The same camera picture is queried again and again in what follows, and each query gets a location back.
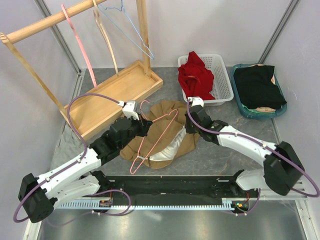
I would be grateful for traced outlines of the pink wire hanger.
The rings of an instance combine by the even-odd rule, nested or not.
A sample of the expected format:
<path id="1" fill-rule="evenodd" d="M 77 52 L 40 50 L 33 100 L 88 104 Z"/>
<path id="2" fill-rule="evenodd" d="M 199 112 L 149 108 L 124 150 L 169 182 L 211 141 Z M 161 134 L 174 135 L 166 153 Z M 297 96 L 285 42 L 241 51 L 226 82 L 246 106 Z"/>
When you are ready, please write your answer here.
<path id="1" fill-rule="evenodd" d="M 173 143 L 181 130 L 178 123 L 179 110 L 174 101 L 162 100 L 152 106 L 148 117 L 152 125 L 146 137 L 138 144 L 129 172 L 133 175 L 142 165 L 152 169 L 168 166 L 176 155 L 177 147 Z"/>

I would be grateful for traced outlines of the tan skirt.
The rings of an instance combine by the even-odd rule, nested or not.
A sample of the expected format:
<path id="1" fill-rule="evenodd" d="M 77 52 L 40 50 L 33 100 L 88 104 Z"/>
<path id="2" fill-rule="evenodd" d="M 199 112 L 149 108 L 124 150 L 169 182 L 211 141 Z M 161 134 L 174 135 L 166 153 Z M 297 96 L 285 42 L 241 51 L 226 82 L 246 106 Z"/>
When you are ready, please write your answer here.
<path id="1" fill-rule="evenodd" d="M 186 104 L 181 101 L 162 100 L 151 106 L 142 117 L 152 121 L 147 136 L 137 136 L 120 151 L 120 156 L 132 162 L 129 172 L 133 175 L 145 165 L 161 169 L 196 148 L 200 138 L 197 133 L 187 133 L 185 128 Z"/>

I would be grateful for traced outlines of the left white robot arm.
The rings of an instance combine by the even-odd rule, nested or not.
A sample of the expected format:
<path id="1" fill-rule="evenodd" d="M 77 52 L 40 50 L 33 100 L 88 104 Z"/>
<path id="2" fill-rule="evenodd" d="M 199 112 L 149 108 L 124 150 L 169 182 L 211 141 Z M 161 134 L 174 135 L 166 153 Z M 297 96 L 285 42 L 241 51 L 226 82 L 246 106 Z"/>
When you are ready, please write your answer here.
<path id="1" fill-rule="evenodd" d="M 152 124 L 142 116 L 120 117 L 75 158 L 37 177 L 32 173 L 25 175 L 18 193 L 19 206 L 27 214 L 25 219 L 38 223 L 65 202 L 94 194 L 106 196 L 110 191 L 108 182 L 93 176 L 88 183 L 79 181 L 79 177 L 119 156 L 135 137 L 147 136 Z"/>

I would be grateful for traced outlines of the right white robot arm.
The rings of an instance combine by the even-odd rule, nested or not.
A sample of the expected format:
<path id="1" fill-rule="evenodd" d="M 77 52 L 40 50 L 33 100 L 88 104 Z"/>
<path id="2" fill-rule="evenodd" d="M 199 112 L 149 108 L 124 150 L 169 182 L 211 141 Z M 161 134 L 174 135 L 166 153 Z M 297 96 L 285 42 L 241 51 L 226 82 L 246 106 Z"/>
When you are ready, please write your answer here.
<path id="1" fill-rule="evenodd" d="M 261 169 L 239 170 L 233 176 L 229 184 L 233 196 L 264 188 L 286 196 L 302 176 L 304 167 L 288 142 L 276 144 L 244 134 L 224 121 L 212 120 L 201 105 L 188 105 L 185 117 L 188 133 L 197 133 L 205 141 L 235 150 L 261 165 Z"/>

